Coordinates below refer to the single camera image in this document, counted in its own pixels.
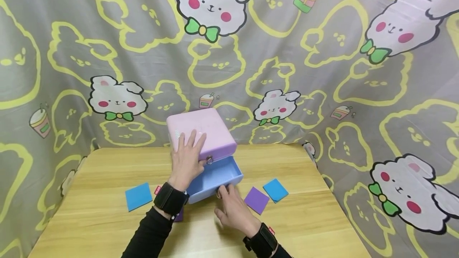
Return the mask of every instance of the green bow tie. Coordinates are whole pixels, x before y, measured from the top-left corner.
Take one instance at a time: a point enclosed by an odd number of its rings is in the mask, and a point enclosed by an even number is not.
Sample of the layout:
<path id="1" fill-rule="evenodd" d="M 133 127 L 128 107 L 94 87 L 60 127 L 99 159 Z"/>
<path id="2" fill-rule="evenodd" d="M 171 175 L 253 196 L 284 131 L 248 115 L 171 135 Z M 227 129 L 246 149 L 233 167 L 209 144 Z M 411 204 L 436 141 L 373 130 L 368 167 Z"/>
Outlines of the green bow tie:
<path id="1" fill-rule="evenodd" d="M 134 120 L 134 116 L 132 115 L 131 112 L 126 112 L 126 113 L 106 112 L 105 119 L 107 121 L 113 121 L 115 119 L 125 119 L 129 122 L 132 122 Z"/>
<path id="2" fill-rule="evenodd" d="M 279 116 L 270 117 L 269 119 L 263 119 L 263 120 L 261 120 L 260 125 L 264 125 L 265 123 L 272 123 L 273 125 L 277 125 L 279 123 L 280 119 L 281 119 L 281 117 L 279 117 Z"/>
<path id="3" fill-rule="evenodd" d="M 199 34 L 204 36 L 210 43 L 217 42 L 218 35 L 220 34 L 220 28 L 217 26 L 204 26 L 193 17 L 188 18 L 188 22 L 185 25 L 185 31 L 188 34 Z"/>
<path id="4" fill-rule="evenodd" d="M 377 48 L 373 43 L 373 39 L 369 39 L 365 45 L 360 48 L 360 53 L 368 55 L 369 61 L 374 65 L 383 62 L 391 52 L 392 50 L 389 48 Z"/>
<path id="5" fill-rule="evenodd" d="M 382 209 L 384 212 L 389 215 L 389 216 L 396 216 L 402 211 L 399 209 L 398 206 L 396 206 L 395 203 L 387 199 L 387 196 L 383 194 L 383 191 L 381 191 L 381 187 L 379 186 L 379 183 L 375 182 L 371 185 L 368 186 L 368 189 L 370 192 L 378 197 L 378 200 L 382 202 Z"/>

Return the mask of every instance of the hand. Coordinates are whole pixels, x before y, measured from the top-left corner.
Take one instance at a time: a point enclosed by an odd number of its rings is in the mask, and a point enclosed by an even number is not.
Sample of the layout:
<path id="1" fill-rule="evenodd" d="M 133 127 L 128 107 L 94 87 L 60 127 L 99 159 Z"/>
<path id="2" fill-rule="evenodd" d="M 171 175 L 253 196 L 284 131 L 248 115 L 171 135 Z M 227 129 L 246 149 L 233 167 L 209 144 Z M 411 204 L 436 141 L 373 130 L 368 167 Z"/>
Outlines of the hand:
<path id="1" fill-rule="evenodd" d="M 191 132 L 188 143 L 185 145 L 185 134 L 178 138 L 177 152 L 172 152 L 172 173 L 167 181 L 173 188 L 184 192 L 192 180 L 204 171 L 205 160 L 198 162 L 198 156 L 206 141 L 206 134 L 202 134 L 193 146 L 196 139 L 196 130 Z"/>
<path id="2" fill-rule="evenodd" d="M 230 184 L 228 190 L 220 186 L 218 192 L 224 208 L 223 211 L 215 209 L 215 215 L 220 222 L 227 227 L 238 229 L 248 238 L 254 237 L 261 228 L 261 222 L 250 212 L 239 191 Z"/>

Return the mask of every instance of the wooden table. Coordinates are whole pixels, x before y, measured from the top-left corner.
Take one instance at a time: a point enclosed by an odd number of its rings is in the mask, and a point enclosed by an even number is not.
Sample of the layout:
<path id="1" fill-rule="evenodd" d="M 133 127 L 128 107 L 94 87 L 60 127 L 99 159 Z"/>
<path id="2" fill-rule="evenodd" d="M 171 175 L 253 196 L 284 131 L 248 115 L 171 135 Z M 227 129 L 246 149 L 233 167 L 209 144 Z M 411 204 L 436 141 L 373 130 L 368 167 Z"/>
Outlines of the wooden table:
<path id="1" fill-rule="evenodd" d="M 43 232 L 30 258 L 121 257 L 152 203 L 127 211 L 124 192 L 148 182 L 153 194 L 171 170 L 165 147 L 100 149 L 76 175 L 60 209 Z M 293 257 L 369 257 L 335 197 L 300 146 L 238 146 L 236 162 L 244 174 L 238 188 L 245 197 L 252 186 L 278 178 L 289 195 L 268 203 L 261 221 L 271 226 Z M 187 205 L 184 221 L 174 223 L 160 257 L 254 258 L 236 231 L 214 218 L 216 197 Z"/>

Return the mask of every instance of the blue drawer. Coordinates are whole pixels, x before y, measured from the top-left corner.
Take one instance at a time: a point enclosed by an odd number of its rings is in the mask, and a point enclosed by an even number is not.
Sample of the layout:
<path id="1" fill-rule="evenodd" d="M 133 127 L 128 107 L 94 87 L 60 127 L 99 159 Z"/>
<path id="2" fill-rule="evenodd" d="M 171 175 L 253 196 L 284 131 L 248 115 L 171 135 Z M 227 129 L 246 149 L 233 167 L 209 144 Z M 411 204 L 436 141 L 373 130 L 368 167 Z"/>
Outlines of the blue drawer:
<path id="1" fill-rule="evenodd" d="M 196 203 L 215 195 L 221 185 L 236 185 L 241 182 L 244 174 L 241 173 L 232 156 L 206 165 L 202 174 L 197 176 L 186 190 L 190 195 L 188 203 Z"/>

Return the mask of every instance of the black sleeve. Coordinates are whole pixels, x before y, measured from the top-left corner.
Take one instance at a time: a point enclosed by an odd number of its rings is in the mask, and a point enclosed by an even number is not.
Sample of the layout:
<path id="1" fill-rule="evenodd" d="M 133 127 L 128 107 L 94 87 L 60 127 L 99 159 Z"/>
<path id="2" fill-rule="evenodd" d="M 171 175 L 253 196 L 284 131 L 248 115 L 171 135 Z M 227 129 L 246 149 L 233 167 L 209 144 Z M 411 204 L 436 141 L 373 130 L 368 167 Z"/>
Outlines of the black sleeve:
<path id="1" fill-rule="evenodd" d="M 289 253 L 287 253 L 287 251 L 279 244 L 277 251 L 274 253 L 272 258 L 292 258 L 292 256 L 290 256 Z"/>
<path id="2" fill-rule="evenodd" d="M 142 219 L 121 258 L 157 258 L 172 230 L 172 223 L 152 207 Z"/>

